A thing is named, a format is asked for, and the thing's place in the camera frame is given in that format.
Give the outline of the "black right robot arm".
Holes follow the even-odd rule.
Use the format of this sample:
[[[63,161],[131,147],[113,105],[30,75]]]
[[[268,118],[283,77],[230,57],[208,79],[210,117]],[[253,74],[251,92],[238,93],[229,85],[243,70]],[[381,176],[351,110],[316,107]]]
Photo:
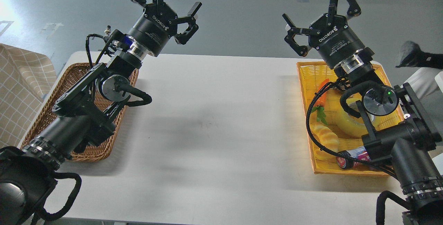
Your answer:
[[[285,42],[303,57],[314,48],[337,75],[336,81],[326,82],[314,94],[307,108],[308,136],[321,152],[342,159],[342,169],[361,163],[399,181],[406,198],[381,192],[376,206],[377,225],[385,223],[387,199],[406,209],[402,214],[405,225],[441,225],[442,175],[429,151],[442,137],[410,84],[389,87],[375,74],[373,51],[348,26],[348,20],[360,14],[356,0],[329,0],[327,13],[308,28],[296,27],[287,14],[282,15],[287,22]],[[360,148],[334,152],[312,133],[310,115],[321,110],[314,105],[333,88],[342,91],[342,110],[363,120],[368,133],[361,137]]]

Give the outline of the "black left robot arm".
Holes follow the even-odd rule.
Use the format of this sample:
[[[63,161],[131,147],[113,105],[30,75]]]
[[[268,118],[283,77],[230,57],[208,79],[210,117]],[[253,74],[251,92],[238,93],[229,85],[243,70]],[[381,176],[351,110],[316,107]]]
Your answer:
[[[54,103],[56,118],[22,149],[1,149],[1,224],[21,225],[30,216],[54,221],[73,206],[82,185],[77,173],[58,169],[71,153],[87,145],[100,146],[117,126],[114,120],[125,107],[148,105],[152,97],[130,83],[147,56],[157,57],[169,39],[185,45],[198,30],[195,2],[179,17],[164,0],[131,0],[143,13],[127,34],[119,30],[99,38],[104,48],[90,70]]]

